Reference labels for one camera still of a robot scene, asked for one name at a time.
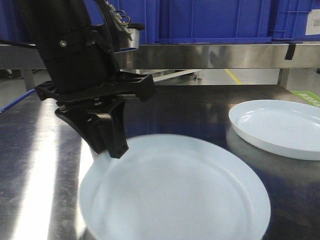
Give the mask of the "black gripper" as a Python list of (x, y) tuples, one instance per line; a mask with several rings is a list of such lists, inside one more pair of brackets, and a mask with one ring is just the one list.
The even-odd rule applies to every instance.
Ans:
[[(142, 101), (155, 93), (150, 74), (121, 71), (114, 52), (132, 39), (132, 29), (105, 24), (75, 28), (37, 26), (34, 41), (50, 81), (36, 86), (43, 101), (75, 102), (115, 95), (134, 95)], [(119, 159), (128, 150), (124, 126), (125, 100), (101, 108), (93, 103), (61, 105), (55, 115), (71, 126), (98, 154)]]

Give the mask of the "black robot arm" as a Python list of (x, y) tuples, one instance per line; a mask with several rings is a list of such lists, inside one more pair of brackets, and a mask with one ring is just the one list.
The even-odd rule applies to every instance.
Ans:
[(150, 74), (121, 71), (114, 53), (131, 24), (106, 0), (96, 1), (103, 24), (91, 22), (82, 0), (17, 0), (27, 30), (49, 73), (36, 87), (40, 100), (54, 99), (55, 115), (96, 152), (120, 158), (127, 150), (124, 108), (127, 98), (146, 101), (155, 93)]

